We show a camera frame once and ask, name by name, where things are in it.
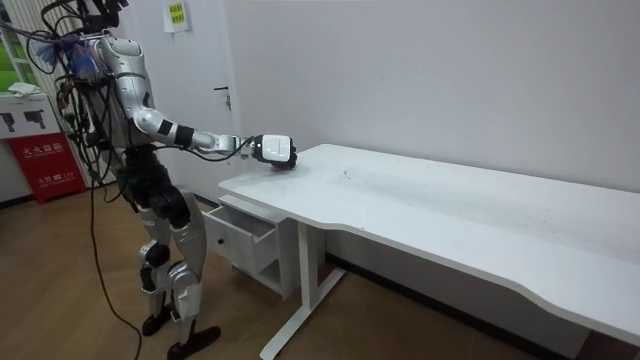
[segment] black cable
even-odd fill
[[[107,186],[109,186],[109,185],[113,185],[113,184],[115,184],[116,182],[117,182],[117,181],[108,182],[108,183],[105,183],[105,184],[102,184],[102,185],[95,186],[94,188],[95,188],[96,190],[98,190],[98,189],[100,189],[100,188],[105,188],[105,187],[107,187]]]
[[[107,115],[109,116],[109,139],[108,139],[108,140],[109,140],[109,143],[111,144],[111,138],[112,138],[112,135],[113,135],[113,134],[112,134],[112,132],[113,132],[113,126],[112,126],[112,125],[113,125],[113,124],[112,124],[111,112],[110,112],[110,110],[109,110],[109,106],[107,105],[107,104],[108,104],[108,102],[109,102],[110,94],[111,94],[111,92],[109,91],[109,89],[110,89],[110,87],[107,85],[107,98],[106,98],[106,99],[105,99],[105,98],[103,98],[103,97],[101,96],[101,99],[104,101],[105,106],[104,106],[104,110],[103,110],[103,112],[102,112],[102,115],[101,115],[101,116],[100,116],[100,118],[99,118],[99,121],[100,121],[100,125],[104,125],[104,121],[105,121],[105,119],[106,119]],[[91,109],[93,109],[93,110],[94,110],[94,111],[93,111],[94,116],[95,116],[96,118],[98,118],[98,114],[96,114],[96,113],[95,113],[95,107],[93,106],[93,103],[91,102],[91,99],[90,99],[89,97],[87,97],[86,95],[85,95],[85,97],[87,98],[87,101],[88,101],[88,103],[89,103],[89,107],[90,107]],[[83,139],[83,137],[82,137],[82,136],[80,136],[80,138],[82,139],[81,141],[82,141],[83,147],[85,148],[85,152],[86,152],[86,149],[88,148],[88,145],[87,145],[87,144],[84,144],[84,139]],[[96,154],[95,154],[95,148],[93,148],[93,150],[94,150],[94,158],[95,158],[96,160],[98,160],[98,158],[99,158],[99,153],[98,153],[98,155],[96,155]],[[106,178],[107,178],[107,176],[109,176],[109,171],[110,171],[110,169],[111,169],[111,160],[112,160],[112,157],[113,157],[113,148],[111,147],[111,148],[109,149],[109,157],[108,157],[108,159],[107,159],[107,168],[105,169],[104,174],[100,174],[100,173],[101,173],[101,171],[100,171],[100,163],[99,163],[99,162],[97,162],[97,163],[96,163],[96,167],[98,168],[98,171],[97,171],[97,172],[93,171],[93,168],[92,168],[92,167],[89,169],[89,173],[90,173],[90,175],[91,175],[92,179],[93,179],[93,180],[95,180],[95,177],[98,177],[98,180],[95,180],[95,181],[97,181],[99,184],[102,184],[102,182],[104,181],[104,179],[106,179]]]
[[[24,36],[26,38],[30,38],[32,40],[37,40],[37,41],[40,41],[40,42],[43,42],[43,43],[47,43],[47,44],[58,44],[58,43],[61,42],[60,39],[52,38],[52,35],[49,32],[44,31],[48,35],[46,37],[36,36],[35,34],[33,34],[30,31],[17,28],[15,26],[11,25],[10,23],[6,23],[6,22],[4,22],[2,20],[0,20],[0,28],[3,28],[5,30],[9,30],[12,33],[15,33],[17,35]]]
[[[69,6],[69,4],[64,3],[62,4],[62,7],[67,10],[67,12],[73,16],[76,16],[77,18],[79,18],[80,20],[83,20],[82,17],[80,17],[80,14],[76,11],[76,9],[72,8],[71,6]]]
[[[102,268],[100,267],[100,257],[98,256],[98,244],[96,242],[96,234],[95,234],[95,199],[94,199],[94,193],[96,191],[95,185],[96,185],[95,180],[92,180],[91,181],[91,222],[90,222],[90,231],[91,231],[91,244],[93,245],[93,260],[94,260],[95,265],[96,265],[96,270],[98,271],[98,278],[100,279],[100,286],[102,287],[102,293],[104,294],[105,300],[107,300],[107,305],[109,305],[109,309],[111,310],[111,313],[118,320],[120,320],[120,322],[122,322],[123,324],[127,325],[128,327],[130,327],[133,331],[135,331],[136,335],[138,336],[138,347],[136,349],[136,356],[134,358],[134,360],[138,360],[138,358],[140,357],[140,349],[142,348],[142,334],[140,333],[140,330],[138,330],[137,327],[135,327],[129,321],[127,321],[122,316],[120,316],[118,314],[118,312],[116,311],[116,309],[113,307],[113,304],[111,303],[111,298],[109,297],[109,292],[107,291],[107,287],[106,287],[106,285],[104,283],[104,276],[102,275]]]
[[[45,33],[45,34],[49,34],[48,32],[44,31],[44,30],[36,30],[34,32],[31,33],[31,35],[36,35],[38,33]],[[40,70],[41,72],[47,74],[47,75],[52,75],[54,71],[56,71],[56,67],[52,66],[51,67],[51,71],[45,71],[44,69],[42,69],[40,67],[40,65],[38,65],[38,63],[36,63],[35,60],[33,60],[33,55],[31,55],[31,37],[27,37],[27,49],[25,50],[27,52],[27,57],[29,58],[29,61],[31,61],[31,64],[33,66],[36,67],[36,69]]]
[[[75,93],[72,91],[70,93],[70,97],[71,97],[71,104],[72,104],[72,109],[73,109],[73,116],[74,116],[74,120],[75,120],[75,126],[72,126],[72,129],[75,131],[75,134],[77,136],[76,138],[76,146],[78,147],[79,153],[81,154],[81,157],[84,158],[83,162],[85,165],[87,165],[87,170],[90,173],[95,173],[95,171],[93,170],[93,164],[97,164],[99,165],[99,153],[96,152],[95,147],[90,147],[89,144],[86,143],[86,139],[83,136],[84,133],[86,133],[86,129],[82,129],[82,123],[81,123],[81,119],[80,119],[80,113],[81,113],[81,107],[84,106],[84,103],[82,102],[82,98],[80,98],[78,101],[76,99]],[[93,158],[95,160],[90,161],[90,157],[89,157],[89,149],[91,149],[93,151]]]
[[[209,162],[222,162],[222,161],[227,161],[229,159],[231,159],[232,157],[234,157],[237,153],[240,152],[240,150],[242,150],[243,147],[245,147],[245,145],[247,145],[248,143],[250,143],[251,141],[253,141],[253,136],[252,137],[248,137],[245,141],[242,142],[242,144],[240,144],[240,146],[235,149],[231,154],[225,156],[225,157],[221,157],[221,158],[217,158],[217,159],[211,159],[205,156],[202,156],[200,154],[198,154],[197,152],[193,151],[193,150],[189,150],[189,149],[185,149],[183,147],[180,146],[172,146],[172,145],[165,145],[165,146],[159,146],[156,148],[156,150],[161,150],[161,149],[178,149],[178,150],[182,150],[182,151],[186,151],[188,153],[190,153],[191,155],[195,155],[197,157],[199,157],[200,159],[204,160],[204,161],[209,161]]]
[[[45,6],[42,8],[42,10],[40,11],[40,20],[42,20],[42,23],[44,24],[44,26],[47,27],[47,29],[49,29],[49,31],[51,31],[53,34],[55,34],[56,36],[59,37],[59,35],[56,33],[56,29],[55,27],[51,26],[51,23],[49,23],[49,21],[47,21],[47,18],[45,17],[45,15],[47,15],[47,13],[49,13],[51,10],[62,6],[63,8],[65,8],[65,10],[67,10],[67,12],[74,14],[74,10],[71,7],[65,7],[68,3],[70,3],[73,0],[58,0],[58,1],[54,1],[51,4]]]
[[[79,120],[78,120],[78,111],[77,111],[77,106],[78,104],[75,101],[75,98],[73,98],[72,103],[70,104],[72,106],[73,112],[74,112],[74,122],[69,122],[67,121],[67,124],[69,125],[69,128],[72,130],[72,133],[70,134],[66,134],[67,138],[73,143],[73,145],[75,145],[75,147],[78,149],[78,157],[80,158],[80,161],[87,166],[87,169],[91,172],[93,171],[93,164],[99,164],[99,158],[96,155],[96,151],[95,148],[92,148],[93,152],[94,152],[94,159],[90,161],[89,160],[89,156],[87,153],[87,148],[88,146],[84,146],[84,137],[83,137],[83,131],[82,129],[79,128]],[[61,119],[64,119],[65,116],[62,113],[62,110],[58,109],[58,114],[60,115]]]
[[[120,188],[120,190],[118,191],[116,196],[114,196],[110,200],[107,200],[107,195],[109,194],[109,192],[108,192],[107,188],[105,187],[104,188],[105,192],[104,192],[104,196],[102,196],[102,201],[104,201],[107,204],[111,204],[111,203],[115,202],[116,200],[118,200],[120,198],[120,196],[122,196],[122,193],[124,192],[124,186],[119,186],[119,188]]]
[[[78,19],[80,21],[82,21],[82,18],[80,18],[79,16],[76,15],[64,15],[61,16],[60,18],[58,18],[58,20],[56,20],[55,25],[53,25],[53,29],[56,31],[56,34],[58,33],[58,26],[60,26],[60,24],[62,23],[62,20],[64,19]]]

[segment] metal frame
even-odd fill
[[[262,349],[262,360],[273,360],[280,354],[282,348],[345,273],[342,269],[334,269],[322,284],[318,285],[318,264],[324,257],[323,236],[322,230],[298,222],[302,306]]]

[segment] humanoid robot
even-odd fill
[[[184,359],[213,343],[218,327],[195,331],[200,311],[202,277],[207,253],[204,221],[193,194],[174,186],[167,170],[156,158],[154,142],[177,146],[201,154],[254,158],[276,168],[292,169],[296,153],[291,138],[258,135],[241,138],[199,131],[168,120],[153,108],[144,53],[133,40],[105,32],[117,27],[118,11],[125,0],[73,0],[83,16],[81,34],[102,33],[89,40],[105,71],[102,88],[81,88],[94,109],[94,143],[102,144],[103,158],[117,174],[125,197],[135,203],[151,241],[139,252],[142,292],[148,298],[149,317],[142,334],[155,334],[170,318],[178,325],[179,339],[168,351],[168,359]],[[96,118],[109,110],[109,121]],[[183,260],[170,264],[169,243],[173,239]]]

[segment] red sign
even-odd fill
[[[86,187],[64,134],[6,140],[39,203]]]

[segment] open drawer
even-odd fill
[[[203,213],[209,249],[257,274],[278,258],[275,225],[228,206]]]

